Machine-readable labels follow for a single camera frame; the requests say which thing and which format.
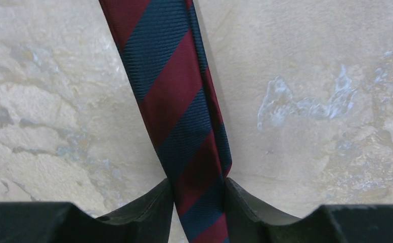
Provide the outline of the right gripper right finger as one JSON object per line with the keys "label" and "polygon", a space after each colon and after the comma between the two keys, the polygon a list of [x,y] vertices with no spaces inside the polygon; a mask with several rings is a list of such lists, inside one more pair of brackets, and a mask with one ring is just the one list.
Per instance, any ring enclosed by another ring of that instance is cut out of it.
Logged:
{"label": "right gripper right finger", "polygon": [[300,219],[226,180],[230,242],[393,242],[393,205],[321,205]]}

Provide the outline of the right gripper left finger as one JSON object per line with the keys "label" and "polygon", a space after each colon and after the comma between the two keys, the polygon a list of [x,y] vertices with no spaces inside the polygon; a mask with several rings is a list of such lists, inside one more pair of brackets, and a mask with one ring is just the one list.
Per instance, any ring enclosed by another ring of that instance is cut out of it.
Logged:
{"label": "right gripper left finger", "polygon": [[70,202],[0,202],[0,242],[168,242],[172,211],[167,179],[97,218]]}

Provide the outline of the red navy striped tie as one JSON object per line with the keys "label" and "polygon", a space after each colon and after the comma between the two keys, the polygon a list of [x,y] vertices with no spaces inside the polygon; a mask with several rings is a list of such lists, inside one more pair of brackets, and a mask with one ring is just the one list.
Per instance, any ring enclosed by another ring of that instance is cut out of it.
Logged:
{"label": "red navy striped tie", "polygon": [[228,242],[232,159],[193,1],[100,1],[189,242]]}

